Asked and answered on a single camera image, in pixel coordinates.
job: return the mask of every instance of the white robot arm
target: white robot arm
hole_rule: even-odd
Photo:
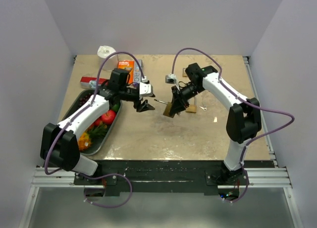
[[[241,171],[245,156],[243,149],[248,140],[254,138],[261,130],[260,111],[245,105],[225,89],[219,82],[219,73],[212,66],[200,68],[197,63],[194,63],[189,65],[185,72],[191,81],[181,89],[177,86],[172,87],[173,99],[167,104],[164,115],[174,117],[176,113],[184,111],[189,106],[188,100],[204,90],[215,95],[229,111],[226,130],[230,137],[230,144],[224,165],[230,177],[230,174]],[[167,83],[175,83],[171,80],[174,76],[168,75],[166,79]],[[243,100],[256,106],[260,105],[256,98],[248,99],[225,80],[221,79],[221,81]]]
[[[79,153],[77,140],[84,131],[120,100],[133,102],[137,112],[154,110],[147,100],[142,102],[143,97],[155,97],[150,82],[143,78],[136,88],[131,88],[127,84],[128,75],[126,70],[114,69],[107,84],[75,113],[57,125],[47,124],[43,131],[40,156],[43,159],[48,156],[49,162],[66,171],[95,175],[98,163]],[[57,139],[57,143],[51,148],[53,141]]]

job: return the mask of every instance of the red and white package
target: red and white package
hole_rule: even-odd
[[[90,89],[90,85],[89,85],[89,82],[90,81],[96,81],[96,77],[87,77],[87,76],[83,76],[80,80],[80,85],[81,85],[81,88],[84,88],[84,89]],[[100,86],[102,84],[102,82],[104,82],[106,79],[105,78],[99,78],[99,83],[98,85]]]

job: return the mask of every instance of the cardboard box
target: cardboard box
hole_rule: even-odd
[[[134,61],[119,61],[118,68],[129,71],[130,79],[128,81],[129,84],[133,83],[133,69],[134,69]]]

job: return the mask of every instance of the beige tabletop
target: beige tabletop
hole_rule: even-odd
[[[171,101],[171,86],[165,84],[165,75],[171,72],[174,55],[135,55],[142,59],[144,74],[154,88],[156,98]],[[242,56],[215,55],[215,60],[223,67],[222,77],[237,91],[252,97],[247,71]],[[125,55],[121,60],[129,60]],[[176,61],[175,74],[178,80],[188,82],[182,77],[182,68],[197,62],[200,67],[213,65],[202,55],[180,55]],[[78,55],[73,67],[59,119],[72,105],[78,94],[82,76],[97,75],[99,59],[96,55]],[[102,71],[101,77],[108,78],[110,71]],[[227,154],[229,137],[225,125],[228,112],[208,91],[197,96],[197,106],[205,105],[197,113],[182,112],[173,119],[163,116],[165,105],[148,98],[155,111],[137,113],[132,102],[124,102],[120,116],[109,138],[101,150],[90,156],[92,159],[136,159],[136,160],[223,160]],[[269,160],[264,138],[252,143],[246,159]]]

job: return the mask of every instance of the gray tray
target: gray tray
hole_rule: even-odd
[[[90,93],[94,93],[94,90],[84,90],[84,91],[82,91],[82,92],[78,95],[78,97],[77,97],[77,99],[74,101],[74,103],[71,105],[71,107],[69,108],[69,110],[68,110],[68,112],[66,113],[66,115],[64,116],[63,120],[66,119],[66,118],[68,118],[68,117],[69,117],[70,115],[72,115],[74,112],[76,112],[76,111],[78,110],[79,99],[82,98],[82,97],[87,96],[87,95],[90,94]],[[85,150],[85,151],[83,151],[83,152],[80,152],[82,155],[86,155],[86,156],[94,155],[94,154],[96,154],[96,153],[100,150],[100,148],[102,147],[102,145],[103,145],[103,144],[105,143],[105,141],[107,140],[107,138],[108,138],[108,136],[109,136],[109,134],[110,134],[110,132],[111,132],[111,130],[112,130],[112,128],[113,128],[115,122],[117,121],[117,118],[118,118],[118,115],[119,115],[120,112],[121,112],[121,109],[122,109],[122,102],[120,102],[119,110],[118,110],[118,112],[117,112],[117,114],[116,114],[116,116],[115,116],[115,118],[114,118],[113,123],[112,123],[111,126],[109,127],[109,130],[108,130],[106,136],[105,136],[104,138],[93,139],[93,140],[92,140],[92,146],[91,146],[89,149],[87,149],[87,150]]]

